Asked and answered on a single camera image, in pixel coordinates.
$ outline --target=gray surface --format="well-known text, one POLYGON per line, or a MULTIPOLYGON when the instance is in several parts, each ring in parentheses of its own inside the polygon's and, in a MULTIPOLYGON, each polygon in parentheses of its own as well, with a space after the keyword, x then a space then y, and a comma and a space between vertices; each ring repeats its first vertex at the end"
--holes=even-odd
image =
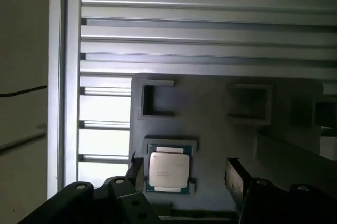
MULTIPOLYGON (((277 135, 282 141, 319 153, 319 126, 299 128, 289 124, 287 104, 291 97, 299 94, 319 99, 323 95, 322 84, 311 79, 136 74, 132 81, 130 154, 136 152, 136 157, 144 157, 146 166, 148 155, 145 155, 143 150, 149 138, 166 139, 166 142, 171 139, 173 146, 176 146, 175 142, 179 140, 197 141, 197 151, 193 155, 190 167, 191 178, 196 180, 195 194, 171 194, 163 198, 163 195, 158 193, 146 193, 148 199, 152 202, 165 199, 170 201, 175 209, 234 210, 234 202, 224 185, 227 157, 239 157, 242 165, 253 177, 263 177, 272 181, 274 179, 271 171, 255 159, 257 130, 264 129, 270 135, 277 135), (140 93, 143 83, 148 80, 174 81, 174 87, 158 89, 153 101, 160 101, 166 109, 169 108, 174 113, 172 119, 139 119, 140 93), (271 125, 242 126, 228 120, 226 114, 233 105, 228 87, 238 83, 273 86, 271 125)), ((287 178, 287 181, 292 178, 293 183, 299 182, 297 177, 287 178)), ((278 182, 282 187, 287 186, 281 180, 273 182, 278 182)))
MULTIPOLYGON (((336 0, 68 2, 66 121, 55 116, 50 125, 65 127, 52 133, 51 146, 65 145, 66 153, 64 164, 59 152, 61 158, 54 155, 49 165, 49 179, 62 180, 54 181, 54 188, 77 179, 77 166, 83 167, 78 155, 115 155, 106 149, 125 146, 118 131, 130 126, 135 73, 313 78, 324 81, 327 94, 337 94, 336 0), (97 139, 95 153, 88 149, 89 138, 97 139), (63 166, 68 166, 64 178, 57 172, 63 166)), ((106 163, 95 164, 102 170, 106 163)), ((105 179, 103 172, 86 178, 97 176, 105 179)))

